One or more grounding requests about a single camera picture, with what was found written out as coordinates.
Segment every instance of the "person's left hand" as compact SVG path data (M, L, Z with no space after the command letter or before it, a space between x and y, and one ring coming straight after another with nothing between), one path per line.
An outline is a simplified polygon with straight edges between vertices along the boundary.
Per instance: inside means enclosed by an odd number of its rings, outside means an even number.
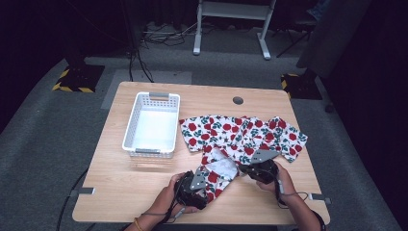
M153 202L152 206L145 212L146 214L165 214L168 208L171 206L171 202L174 199L174 185L176 182L183 177L185 173L175 174L171 177L168 186L164 187L156 200ZM198 211L197 208L192 206L184 206L177 204L173 211L171 212L171 218L173 218L178 212L181 211L183 207L186 207L183 214L195 213Z

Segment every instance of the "person's right hand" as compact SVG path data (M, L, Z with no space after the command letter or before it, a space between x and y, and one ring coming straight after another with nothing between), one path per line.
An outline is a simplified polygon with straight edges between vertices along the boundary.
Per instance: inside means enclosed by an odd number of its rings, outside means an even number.
M274 163L278 167L277 178L278 178L278 180L281 181L282 186L283 186L283 191L284 191L283 194L280 194L278 196L282 199L282 201L286 202L286 197L287 196L285 196L285 195L296 193L296 189L294 188L292 177L290 176L288 171L284 167L282 167L279 163L277 163L277 162L274 162ZM262 190L270 191L272 193L275 193L275 183L274 182L269 183L269 184L266 185L266 184L264 184L262 182L257 181L256 184Z

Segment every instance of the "chair leg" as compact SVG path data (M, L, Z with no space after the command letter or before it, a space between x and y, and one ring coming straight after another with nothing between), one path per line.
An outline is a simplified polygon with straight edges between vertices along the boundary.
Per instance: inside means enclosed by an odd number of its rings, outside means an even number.
M281 55L283 55L285 52L287 52L289 49L291 49L292 47L294 47L298 42L300 42L302 39L304 39L305 37L309 36L310 32L305 33L303 36L301 36L298 40L296 40L295 42L292 42L292 44L290 46L288 46L285 50L283 50L281 53L279 53L276 58L281 57Z

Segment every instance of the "table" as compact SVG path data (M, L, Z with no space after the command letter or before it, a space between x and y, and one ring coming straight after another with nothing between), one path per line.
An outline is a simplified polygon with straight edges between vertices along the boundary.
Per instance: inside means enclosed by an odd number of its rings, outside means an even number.
M256 6L199 0L197 9L197 31L195 32L195 41L192 53L194 55L199 55L201 52L202 16L233 17L264 21L262 33L257 33L257 37L264 59L270 60L269 50L267 44L265 43L265 35L267 34L275 3L276 0L271 0L269 6Z
M299 128L289 97L283 90L122 82L83 185L95 188L95 192L79 195L73 211L76 221L131 222L149 208L173 174L195 171L200 164L201 153L190 153L180 134L180 127L172 159L135 158L122 149L129 115L139 91L179 94L179 118L256 116L266 121L273 116L281 116ZM233 102L235 96L243 99L241 105ZM307 148L303 148L291 164L280 156L275 161L288 169L299 192L320 193ZM329 223L330 217L323 201L307 199L306 203ZM281 225L294 224L294 220L289 210L277 206L273 194L260 190L254 180L245 176L237 177L204 210L182 215L176 223Z

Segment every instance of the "black chair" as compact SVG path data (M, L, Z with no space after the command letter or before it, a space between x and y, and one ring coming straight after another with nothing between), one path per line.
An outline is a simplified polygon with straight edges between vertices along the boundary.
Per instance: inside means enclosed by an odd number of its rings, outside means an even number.
M316 0L295 0L292 1L287 11L287 22L282 25L283 28L276 30L275 34L279 31L286 31L291 38L292 44L279 53L276 58L282 56L289 49L294 47L298 42L303 39L309 39L313 30L315 29L318 21L307 12L307 10L313 8L316 5ZM304 34L297 40L293 40L291 31L304 32Z

